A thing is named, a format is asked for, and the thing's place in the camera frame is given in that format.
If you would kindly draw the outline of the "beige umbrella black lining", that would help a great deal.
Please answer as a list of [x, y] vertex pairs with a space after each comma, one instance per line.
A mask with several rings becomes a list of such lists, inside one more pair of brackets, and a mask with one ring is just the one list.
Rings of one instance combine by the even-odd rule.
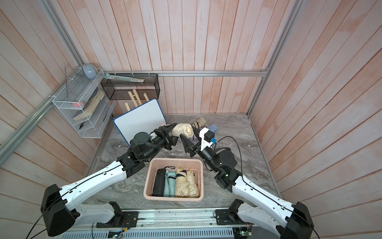
[[187, 198], [190, 195], [189, 183], [187, 181], [187, 171], [181, 167], [176, 170], [175, 196], [178, 198]]

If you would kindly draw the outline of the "beige umbrella with wooden handle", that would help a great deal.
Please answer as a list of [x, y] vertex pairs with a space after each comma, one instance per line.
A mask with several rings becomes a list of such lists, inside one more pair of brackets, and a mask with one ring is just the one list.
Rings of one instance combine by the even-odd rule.
[[193, 170], [188, 170], [186, 172], [187, 176], [187, 182], [188, 182], [188, 198], [198, 198], [199, 193], [199, 187], [197, 185], [196, 176]]

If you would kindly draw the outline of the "light blue folded umbrella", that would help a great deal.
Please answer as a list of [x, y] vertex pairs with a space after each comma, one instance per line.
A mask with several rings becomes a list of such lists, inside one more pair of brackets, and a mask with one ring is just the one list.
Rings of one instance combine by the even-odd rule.
[[216, 133], [217, 130], [218, 130], [218, 127], [215, 125], [215, 124], [211, 124], [208, 126], [208, 129], [213, 132], [213, 133]]

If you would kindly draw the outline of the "mint green umbrella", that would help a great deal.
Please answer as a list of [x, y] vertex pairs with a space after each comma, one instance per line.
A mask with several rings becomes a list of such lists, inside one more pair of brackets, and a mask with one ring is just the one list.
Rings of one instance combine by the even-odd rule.
[[165, 184], [164, 184], [164, 192], [163, 192], [163, 196], [164, 197], [170, 197], [170, 187], [169, 187], [169, 175], [168, 175], [168, 171], [166, 170], [165, 172]]
[[169, 172], [168, 175], [169, 175], [170, 197], [175, 197], [176, 172]]

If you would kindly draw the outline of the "book on shelf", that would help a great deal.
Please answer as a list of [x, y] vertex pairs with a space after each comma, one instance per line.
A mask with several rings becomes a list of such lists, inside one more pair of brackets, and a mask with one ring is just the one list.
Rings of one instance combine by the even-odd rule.
[[79, 121], [84, 118], [89, 118], [95, 109], [97, 108], [100, 101], [104, 98], [104, 92], [100, 90], [99, 88], [96, 88], [95, 91], [92, 93], [91, 97], [85, 104], [82, 110], [78, 110], [74, 116], [73, 120]]

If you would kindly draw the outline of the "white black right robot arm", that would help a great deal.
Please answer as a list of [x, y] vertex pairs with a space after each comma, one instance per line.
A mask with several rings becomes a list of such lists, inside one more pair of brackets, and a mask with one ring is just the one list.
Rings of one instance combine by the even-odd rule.
[[315, 229], [306, 205], [285, 201], [251, 182], [235, 168], [237, 160], [230, 148], [212, 148], [217, 141], [208, 128], [194, 128], [193, 133], [198, 143], [192, 143], [185, 134], [180, 135], [185, 152], [190, 156], [199, 155], [216, 173], [215, 180], [221, 188], [248, 200], [247, 203], [236, 200], [231, 204], [232, 217], [261, 227], [281, 239], [311, 237]]

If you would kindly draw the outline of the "pink plastic storage box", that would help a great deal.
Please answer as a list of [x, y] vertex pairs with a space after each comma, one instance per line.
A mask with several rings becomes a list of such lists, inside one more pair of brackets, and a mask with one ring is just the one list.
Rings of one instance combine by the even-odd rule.
[[200, 202], [204, 197], [203, 164], [198, 159], [155, 158], [144, 187], [147, 200]]

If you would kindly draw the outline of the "green paper cutter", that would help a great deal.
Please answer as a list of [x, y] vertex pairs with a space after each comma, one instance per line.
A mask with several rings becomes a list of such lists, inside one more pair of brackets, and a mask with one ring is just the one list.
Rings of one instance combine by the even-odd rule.
[[126, 76], [118, 76], [112, 74], [105, 74], [105, 79], [111, 80], [112, 82], [122, 82], [122, 83], [144, 83], [144, 79], [134, 78], [134, 77], [126, 77]]

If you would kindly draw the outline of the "blue framed whiteboard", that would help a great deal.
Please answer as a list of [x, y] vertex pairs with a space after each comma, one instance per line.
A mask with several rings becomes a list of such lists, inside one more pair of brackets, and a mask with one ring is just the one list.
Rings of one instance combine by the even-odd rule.
[[137, 133], [151, 133], [167, 123], [157, 99], [115, 118], [113, 122], [128, 145]]

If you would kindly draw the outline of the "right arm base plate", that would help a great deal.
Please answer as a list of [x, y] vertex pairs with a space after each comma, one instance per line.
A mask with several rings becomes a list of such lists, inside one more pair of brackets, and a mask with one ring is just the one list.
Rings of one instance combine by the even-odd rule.
[[214, 218], [218, 225], [246, 225], [238, 216], [238, 209], [244, 204], [244, 201], [235, 199], [228, 209], [217, 209], [214, 212]]

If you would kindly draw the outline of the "black mesh basket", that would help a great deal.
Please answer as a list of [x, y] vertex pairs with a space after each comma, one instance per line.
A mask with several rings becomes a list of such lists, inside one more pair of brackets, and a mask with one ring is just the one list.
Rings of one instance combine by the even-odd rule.
[[129, 98], [127, 91], [133, 89], [147, 90], [150, 100], [159, 99], [160, 86], [157, 74], [113, 73], [112, 75], [144, 79], [144, 83], [122, 83], [103, 79], [101, 86], [110, 100], [127, 100]]

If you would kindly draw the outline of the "grey round speaker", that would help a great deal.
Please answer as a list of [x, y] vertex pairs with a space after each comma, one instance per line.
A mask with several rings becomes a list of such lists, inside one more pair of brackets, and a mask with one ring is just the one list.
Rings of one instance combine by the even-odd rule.
[[98, 75], [97, 68], [90, 63], [83, 64], [82, 70], [83, 70], [85, 76], [91, 81], [96, 79], [96, 77]]

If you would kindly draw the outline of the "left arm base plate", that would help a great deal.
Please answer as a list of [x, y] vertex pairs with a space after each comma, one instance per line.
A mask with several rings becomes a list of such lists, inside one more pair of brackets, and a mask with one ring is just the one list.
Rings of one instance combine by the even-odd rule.
[[114, 216], [107, 223], [97, 223], [96, 228], [135, 228], [138, 220], [138, 211], [123, 212], [116, 202], [109, 202], [114, 209]]

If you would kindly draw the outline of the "beige black-striped umbrella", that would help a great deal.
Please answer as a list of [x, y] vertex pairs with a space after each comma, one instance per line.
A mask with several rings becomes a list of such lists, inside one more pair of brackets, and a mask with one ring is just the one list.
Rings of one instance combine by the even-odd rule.
[[171, 128], [169, 135], [180, 137], [181, 134], [186, 138], [192, 138], [194, 136], [194, 130], [189, 123], [173, 123], [173, 124], [163, 124], [162, 126]]

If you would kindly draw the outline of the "small beige striped umbrella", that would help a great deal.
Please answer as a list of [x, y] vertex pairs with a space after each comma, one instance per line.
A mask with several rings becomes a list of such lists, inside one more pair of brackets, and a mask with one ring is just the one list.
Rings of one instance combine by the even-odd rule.
[[197, 128], [197, 129], [202, 129], [205, 127], [206, 123], [207, 122], [204, 118], [199, 118], [194, 123], [192, 123], [192, 126]]

